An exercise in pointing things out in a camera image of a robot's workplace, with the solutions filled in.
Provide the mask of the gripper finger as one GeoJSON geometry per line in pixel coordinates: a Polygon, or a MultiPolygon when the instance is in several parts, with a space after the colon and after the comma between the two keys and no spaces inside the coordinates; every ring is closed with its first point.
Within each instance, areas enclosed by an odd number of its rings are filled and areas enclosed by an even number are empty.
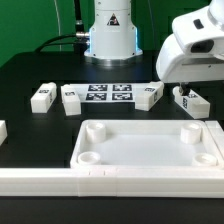
{"type": "Polygon", "coordinates": [[[181,96],[187,96],[189,94],[189,88],[186,84],[181,84],[179,87],[179,93],[181,96]]]}

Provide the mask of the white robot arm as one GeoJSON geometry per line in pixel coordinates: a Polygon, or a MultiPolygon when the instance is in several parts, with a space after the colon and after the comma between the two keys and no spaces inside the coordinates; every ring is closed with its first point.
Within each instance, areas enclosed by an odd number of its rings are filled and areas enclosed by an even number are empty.
{"type": "MultiPolygon", "coordinates": [[[[131,0],[95,0],[95,22],[88,32],[85,58],[105,66],[142,55],[131,0]]],[[[164,83],[224,80],[224,0],[176,17],[156,61],[164,83]]]]}

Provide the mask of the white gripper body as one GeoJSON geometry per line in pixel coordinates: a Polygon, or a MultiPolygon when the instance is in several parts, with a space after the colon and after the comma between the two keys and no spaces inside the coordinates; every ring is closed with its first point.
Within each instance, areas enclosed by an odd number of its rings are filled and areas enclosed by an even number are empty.
{"type": "Polygon", "coordinates": [[[204,7],[176,17],[156,71],[164,83],[224,80],[224,8],[204,7]]]}

